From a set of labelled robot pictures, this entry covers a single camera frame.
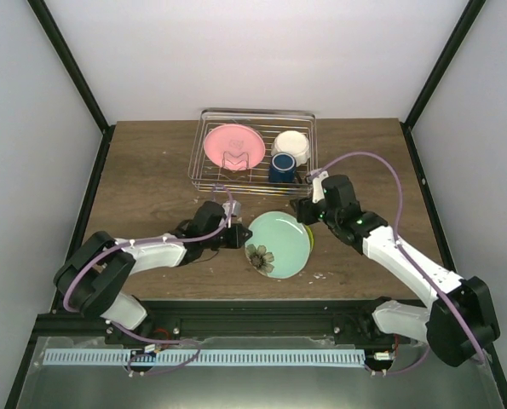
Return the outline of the white scalloped bowl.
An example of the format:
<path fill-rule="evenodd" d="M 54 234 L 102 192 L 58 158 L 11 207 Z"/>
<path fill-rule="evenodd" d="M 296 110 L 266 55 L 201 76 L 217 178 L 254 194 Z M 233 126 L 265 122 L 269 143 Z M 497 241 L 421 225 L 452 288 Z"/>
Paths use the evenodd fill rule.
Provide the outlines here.
<path fill-rule="evenodd" d="M 296 130 L 279 133 L 271 147 L 271 155 L 287 153 L 291 155 L 297 166 L 306 164 L 311 157 L 310 142 L 307 136 Z"/>

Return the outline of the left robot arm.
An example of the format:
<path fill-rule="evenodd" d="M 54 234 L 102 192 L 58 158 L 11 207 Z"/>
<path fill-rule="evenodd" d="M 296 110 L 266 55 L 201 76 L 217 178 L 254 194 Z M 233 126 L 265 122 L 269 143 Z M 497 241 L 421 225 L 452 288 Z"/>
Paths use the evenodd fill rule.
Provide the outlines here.
<path fill-rule="evenodd" d="M 240 249 L 252 231 L 233 219 L 241 212 L 235 199 L 204 202 L 171 232 L 147 239 L 115 239 L 105 231 L 90 236 L 54 277 L 64 308 L 84 318 L 110 321 L 137 344 L 154 334 L 155 319 L 138 298 L 123 292 L 132 275 L 155 268 L 179 268 L 205 250 Z"/>

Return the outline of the pink plate with woven pattern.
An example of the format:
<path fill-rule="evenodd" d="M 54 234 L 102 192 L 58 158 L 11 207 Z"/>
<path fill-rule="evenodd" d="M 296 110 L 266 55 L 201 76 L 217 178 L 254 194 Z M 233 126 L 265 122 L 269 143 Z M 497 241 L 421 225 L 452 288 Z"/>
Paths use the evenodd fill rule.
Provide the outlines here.
<path fill-rule="evenodd" d="M 203 149 L 209 161 L 231 171 L 250 170 L 258 166 L 266 152 L 260 134 L 241 124 L 215 127 L 205 137 Z"/>

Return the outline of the dark blue mug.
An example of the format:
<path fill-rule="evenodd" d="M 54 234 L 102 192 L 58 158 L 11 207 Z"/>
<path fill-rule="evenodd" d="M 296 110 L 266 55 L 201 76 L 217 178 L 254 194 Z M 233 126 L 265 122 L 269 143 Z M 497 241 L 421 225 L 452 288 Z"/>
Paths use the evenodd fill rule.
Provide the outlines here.
<path fill-rule="evenodd" d="M 276 153 L 272 156 L 268 170 L 268 181 L 271 183 L 293 183 L 295 181 L 297 162 L 289 153 Z"/>

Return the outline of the mint green flower plate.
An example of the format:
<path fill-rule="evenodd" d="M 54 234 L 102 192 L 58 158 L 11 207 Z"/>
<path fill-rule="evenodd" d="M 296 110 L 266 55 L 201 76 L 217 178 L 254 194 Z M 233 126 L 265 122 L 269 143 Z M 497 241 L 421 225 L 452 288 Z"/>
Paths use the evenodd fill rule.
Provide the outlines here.
<path fill-rule="evenodd" d="M 282 211 L 269 211 L 250 224 L 252 237 L 245 242 L 249 264 L 270 279 L 289 279 L 299 274 L 310 256 L 304 224 Z"/>

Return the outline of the lime green small plate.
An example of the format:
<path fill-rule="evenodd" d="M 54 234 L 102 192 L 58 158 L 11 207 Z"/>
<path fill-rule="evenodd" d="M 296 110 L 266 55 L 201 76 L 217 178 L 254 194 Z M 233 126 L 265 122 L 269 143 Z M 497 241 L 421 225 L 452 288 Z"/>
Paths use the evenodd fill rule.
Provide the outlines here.
<path fill-rule="evenodd" d="M 304 225 L 304 228 L 308 234 L 308 241 L 309 241 L 309 252 L 311 253 L 314 249 L 314 233 L 310 226 Z"/>

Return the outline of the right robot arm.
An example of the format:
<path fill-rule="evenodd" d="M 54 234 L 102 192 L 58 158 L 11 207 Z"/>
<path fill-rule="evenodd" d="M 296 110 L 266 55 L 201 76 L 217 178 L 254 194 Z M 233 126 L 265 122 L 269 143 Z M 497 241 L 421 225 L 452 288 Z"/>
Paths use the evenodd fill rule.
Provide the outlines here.
<path fill-rule="evenodd" d="M 388 334 L 426 343 L 449 366 L 484 359 L 484 350 L 500 336 L 487 284 L 465 279 L 408 244 L 386 220 L 364 211 L 344 175 L 322 172 L 312 180 L 310 196 L 293 199 L 300 223 L 324 223 L 343 244 L 379 264 L 422 302 L 416 307 L 387 300 L 359 322 L 361 337 L 379 343 Z"/>

